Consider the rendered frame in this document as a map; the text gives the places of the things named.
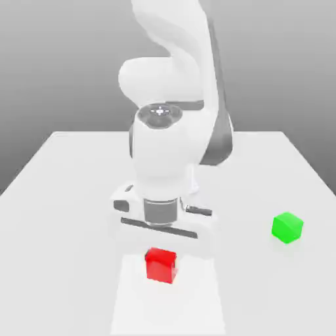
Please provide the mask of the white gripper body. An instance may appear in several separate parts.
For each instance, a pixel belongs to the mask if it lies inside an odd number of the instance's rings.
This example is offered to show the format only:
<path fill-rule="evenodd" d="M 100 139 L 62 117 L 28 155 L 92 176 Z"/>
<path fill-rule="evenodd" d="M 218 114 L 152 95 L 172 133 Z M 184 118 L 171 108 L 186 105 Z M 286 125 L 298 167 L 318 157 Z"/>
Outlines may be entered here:
<path fill-rule="evenodd" d="M 144 255 L 158 248 L 175 252 L 179 258 L 211 259 L 217 249 L 218 218 L 214 212 L 185 212 L 181 220 L 166 226 L 149 225 L 117 211 L 111 211 L 108 219 L 115 244 L 125 255 Z"/>

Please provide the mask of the small red cube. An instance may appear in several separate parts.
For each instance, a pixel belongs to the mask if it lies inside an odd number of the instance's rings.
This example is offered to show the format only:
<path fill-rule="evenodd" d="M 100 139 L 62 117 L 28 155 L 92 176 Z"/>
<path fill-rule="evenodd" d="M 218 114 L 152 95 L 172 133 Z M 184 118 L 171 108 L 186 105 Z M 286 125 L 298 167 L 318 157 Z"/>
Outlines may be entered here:
<path fill-rule="evenodd" d="M 172 251 L 151 247 L 145 254 L 148 279 L 172 284 L 176 273 L 177 254 Z"/>

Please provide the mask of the small green cube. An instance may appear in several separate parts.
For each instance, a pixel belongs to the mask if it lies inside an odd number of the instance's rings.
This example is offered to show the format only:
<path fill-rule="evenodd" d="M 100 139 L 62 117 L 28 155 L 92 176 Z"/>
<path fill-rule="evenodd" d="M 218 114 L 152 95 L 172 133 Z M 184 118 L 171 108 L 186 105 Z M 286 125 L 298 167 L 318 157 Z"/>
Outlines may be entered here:
<path fill-rule="evenodd" d="M 273 219 L 271 233 L 281 242 L 289 244 L 301 237 L 304 221 L 290 212 L 277 215 Z"/>

